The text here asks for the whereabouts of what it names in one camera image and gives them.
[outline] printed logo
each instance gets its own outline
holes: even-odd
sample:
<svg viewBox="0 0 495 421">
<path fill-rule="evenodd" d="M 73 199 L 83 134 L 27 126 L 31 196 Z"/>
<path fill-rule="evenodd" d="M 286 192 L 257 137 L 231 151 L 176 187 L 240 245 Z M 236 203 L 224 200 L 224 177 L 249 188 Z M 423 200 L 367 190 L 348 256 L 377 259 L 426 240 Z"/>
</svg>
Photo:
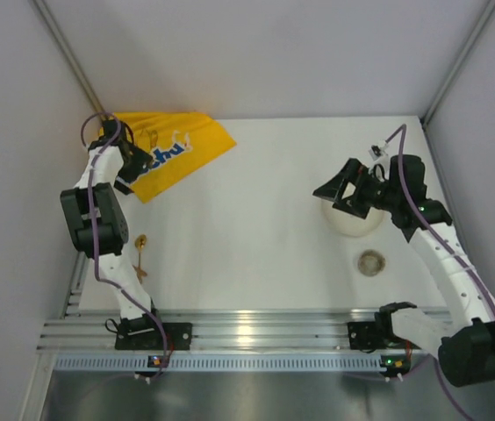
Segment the printed logo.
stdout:
<svg viewBox="0 0 495 421">
<path fill-rule="evenodd" d="M 174 130 L 171 135 L 171 147 L 168 149 L 162 149 L 158 146 L 152 149 L 150 154 L 154 158 L 152 165 L 144 168 L 142 174 L 146 174 L 150 171 L 154 171 L 155 169 L 163 167 L 165 164 L 173 160 L 175 157 L 181 155 L 182 153 L 188 153 L 193 150 L 193 146 L 191 145 L 189 132 L 186 132 L 183 136 L 183 142 L 177 140 L 177 135 L 181 133 L 178 130 Z"/>
</svg>

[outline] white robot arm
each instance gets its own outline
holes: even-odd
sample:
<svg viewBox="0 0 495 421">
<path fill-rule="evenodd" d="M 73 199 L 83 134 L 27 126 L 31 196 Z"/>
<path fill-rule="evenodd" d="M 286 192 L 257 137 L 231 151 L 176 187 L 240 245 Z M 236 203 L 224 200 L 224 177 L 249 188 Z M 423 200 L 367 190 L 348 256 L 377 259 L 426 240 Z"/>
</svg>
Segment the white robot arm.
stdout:
<svg viewBox="0 0 495 421">
<path fill-rule="evenodd" d="M 378 161 L 385 158 L 383 148 L 373 146 L 372 154 Z M 335 209 L 359 218 L 366 218 L 371 207 L 389 212 L 392 223 L 427 265 L 447 303 L 452 325 L 430 318 L 412 303 L 381 307 L 375 321 L 382 340 L 385 343 L 409 340 L 423 348 L 439 360 L 442 372 L 455 386 L 495 380 L 495 311 L 490 309 L 485 292 L 471 276 L 479 279 L 458 241 L 452 218 L 442 203 L 427 198 L 423 162 L 412 155 L 402 155 L 401 159 L 402 174 L 407 180 L 406 193 L 400 182 L 398 157 L 392 157 L 388 179 L 384 179 L 385 168 L 381 164 L 368 169 L 359 160 L 349 159 L 339 174 L 313 194 L 332 202 Z M 343 197 L 350 183 L 355 191 Z M 434 228 L 453 253 L 425 229 L 408 203 L 409 197 L 422 219 Z"/>
<path fill-rule="evenodd" d="M 80 181 L 74 186 L 75 189 L 86 191 L 90 178 L 91 162 L 99 154 L 100 147 L 90 151 L 88 165 L 86 166 Z M 93 171 L 92 187 L 98 184 L 109 183 L 114 185 L 118 172 L 123 167 L 123 157 L 118 146 L 108 146 L 98 157 Z M 115 253 L 99 256 L 99 276 L 101 278 L 117 280 L 117 284 L 125 290 L 142 307 L 150 310 L 152 299 L 142 288 L 130 259 L 125 254 Z M 134 320 L 142 318 L 144 311 L 131 303 L 123 294 L 121 289 L 110 285 L 120 308 L 121 320 Z"/>
</svg>

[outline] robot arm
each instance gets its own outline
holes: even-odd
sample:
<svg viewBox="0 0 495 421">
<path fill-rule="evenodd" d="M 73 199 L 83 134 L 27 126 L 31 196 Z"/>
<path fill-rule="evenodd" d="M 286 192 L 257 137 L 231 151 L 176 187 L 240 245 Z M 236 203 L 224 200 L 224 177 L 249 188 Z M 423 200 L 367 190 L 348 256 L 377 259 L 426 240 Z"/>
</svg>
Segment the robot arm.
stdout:
<svg viewBox="0 0 495 421">
<path fill-rule="evenodd" d="M 373 146 L 373 157 L 384 157 L 383 149 Z M 388 211 L 392 223 L 404 234 L 433 276 L 452 317 L 445 325 L 427 316 L 412 303 L 391 303 L 375 314 L 377 329 L 386 342 L 410 340 L 439 360 L 441 370 L 455 386 L 495 380 L 495 321 L 482 294 L 467 271 L 475 271 L 463 251 L 442 203 L 427 198 L 425 166 L 417 156 L 404 155 L 403 169 L 413 202 L 421 215 L 448 242 L 454 254 L 440 245 L 412 212 L 398 173 L 398 159 L 385 168 L 366 168 L 349 159 L 332 180 L 316 189 L 314 196 L 333 202 L 333 207 L 359 218 L 366 218 L 371 207 Z M 355 185 L 351 196 L 344 196 L 348 184 Z M 463 268 L 456 255 L 466 263 Z"/>
<path fill-rule="evenodd" d="M 105 135 L 91 143 L 88 165 L 74 188 L 62 191 L 61 204 L 76 250 L 84 252 L 88 258 L 93 259 L 94 239 L 90 222 L 88 183 L 92 161 L 99 154 L 94 164 L 92 179 L 96 206 L 93 211 L 97 215 L 99 277 L 115 280 L 120 287 L 110 284 L 120 308 L 120 329 L 125 335 L 133 335 L 136 332 L 151 331 L 155 326 L 144 311 L 129 301 L 121 290 L 143 308 L 151 310 L 154 314 L 156 311 L 150 295 L 139 283 L 128 255 L 124 253 L 128 241 L 128 227 L 112 186 L 122 170 L 138 174 L 152 158 L 128 142 L 124 132 L 117 141 L 102 152 L 102 146 L 112 136 L 115 127 L 114 120 L 104 122 Z"/>
</svg>

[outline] gray wall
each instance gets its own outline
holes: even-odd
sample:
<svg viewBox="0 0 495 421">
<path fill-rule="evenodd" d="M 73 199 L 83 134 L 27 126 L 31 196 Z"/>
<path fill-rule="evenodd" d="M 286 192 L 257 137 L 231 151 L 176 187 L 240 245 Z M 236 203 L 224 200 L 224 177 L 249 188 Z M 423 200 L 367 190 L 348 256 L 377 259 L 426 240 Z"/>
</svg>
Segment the gray wall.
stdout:
<svg viewBox="0 0 495 421">
<path fill-rule="evenodd" d="M 421 115 L 481 0 L 48 0 L 107 109 Z"/>
<path fill-rule="evenodd" d="M 86 158 L 90 114 L 25 0 L 0 1 L 0 420 L 17 418 L 44 318 L 75 258 L 59 204 Z"/>
<path fill-rule="evenodd" d="M 470 255 L 495 295 L 495 18 L 428 135 Z"/>
</svg>

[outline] white table surface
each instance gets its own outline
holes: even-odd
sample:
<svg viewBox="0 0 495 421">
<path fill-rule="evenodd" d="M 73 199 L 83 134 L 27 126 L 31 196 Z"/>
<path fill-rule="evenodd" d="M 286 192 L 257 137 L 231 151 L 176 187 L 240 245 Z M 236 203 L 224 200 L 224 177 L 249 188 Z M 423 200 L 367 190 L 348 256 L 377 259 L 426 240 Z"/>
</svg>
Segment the white table surface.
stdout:
<svg viewBox="0 0 495 421">
<path fill-rule="evenodd" d="M 427 195 L 441 185 L 416 117 L 222 120 L 237 146 L 148 204 L 119 195 L 130 240 L 148 237 L 144 288 L 166 310 L 330 310 L 394 301 L 443 306 L 434 281 L 389 215 L 371 234 L 342 237 L 327 224 L 318 186 L 346 160 L 370 164 L 371 144 L 407 123 L 405 152 L 427 167 Z M 398 145 L 388 150 L 396 154 Z M 359 254 L 386 258 L 379 275 L 356 269 Z M 88 265 L 81 310 L 116 310 Z"/>
</svg>

